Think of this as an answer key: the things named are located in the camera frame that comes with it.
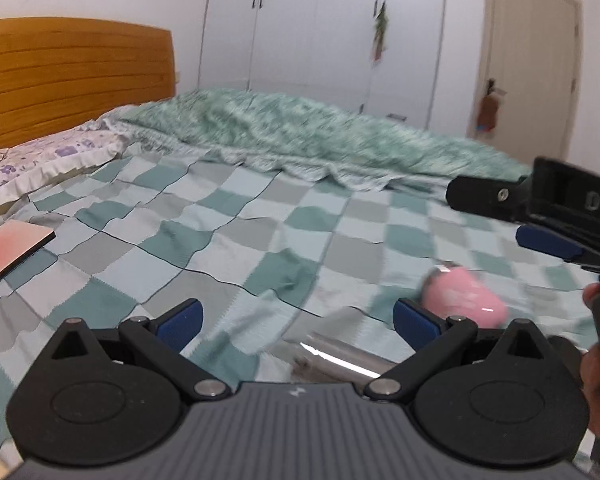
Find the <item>person's right hand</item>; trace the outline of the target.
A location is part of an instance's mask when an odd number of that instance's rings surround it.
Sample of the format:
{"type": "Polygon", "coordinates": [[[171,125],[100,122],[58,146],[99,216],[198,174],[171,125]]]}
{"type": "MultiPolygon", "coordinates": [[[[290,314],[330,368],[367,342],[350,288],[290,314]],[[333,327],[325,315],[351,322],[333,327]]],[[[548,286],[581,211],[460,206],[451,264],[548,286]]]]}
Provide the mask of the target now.
{"type": "Polygon", "coordinates": [[[590,408],[588,429],[600,438],[600,345],[594,344],[585,353],[580,365],[583,393],[590,408]]]}

